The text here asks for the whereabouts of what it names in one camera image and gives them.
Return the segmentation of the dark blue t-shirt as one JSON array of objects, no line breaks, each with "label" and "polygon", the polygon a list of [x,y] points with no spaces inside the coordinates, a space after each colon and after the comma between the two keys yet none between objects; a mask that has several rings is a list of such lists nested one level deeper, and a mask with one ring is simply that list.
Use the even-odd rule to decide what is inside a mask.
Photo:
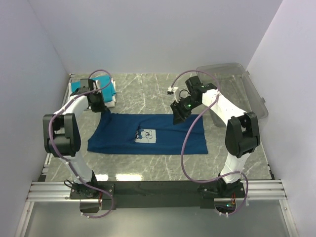
[{"label": "dark blue t-shirt", "polygon": [[174,125],[172,114],[104,112],[87,150],[118,155],[179,155],[187,131],[197,116]]}]

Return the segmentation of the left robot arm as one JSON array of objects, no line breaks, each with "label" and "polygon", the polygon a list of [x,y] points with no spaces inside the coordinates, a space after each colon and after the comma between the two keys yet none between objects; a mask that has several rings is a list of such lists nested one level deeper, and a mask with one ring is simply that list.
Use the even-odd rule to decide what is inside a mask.
[{"label": "left robot arm", "polygon": [[81,79],[80,87],[58,111],[44,115],[43,139],[47,153],[59,158],[73,176],[71,189],[87,198],[94,198],[103,190],[98,187],[94,171],[88,167],[80,152],[81,137],[77,119],[90,108],[95,113],[107,110],[102,88],[92,79]]}]

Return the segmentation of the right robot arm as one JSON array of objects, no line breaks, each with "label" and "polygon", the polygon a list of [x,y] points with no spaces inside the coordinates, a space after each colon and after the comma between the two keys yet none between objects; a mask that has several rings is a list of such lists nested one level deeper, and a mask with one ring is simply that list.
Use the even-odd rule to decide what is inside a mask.
[{"label": "right robot arm", "polygon": [[225,146],[228,151],[223,169],[218,177],[200,180],[205,184],[203,191],[213,197],[229,197],[242,187],[244,165],[250,154],[260,145],[258,118],[254,112],[246,112],[228,100],[218,86],[204,84],[198,76],[186,80],[189,95],[181,97],[179,88],[170,86],[168,94],[175,98],[170,105],[173,124],[184,122],[192,109],[204,105],[205,111],[212,111],[226,127]]}]

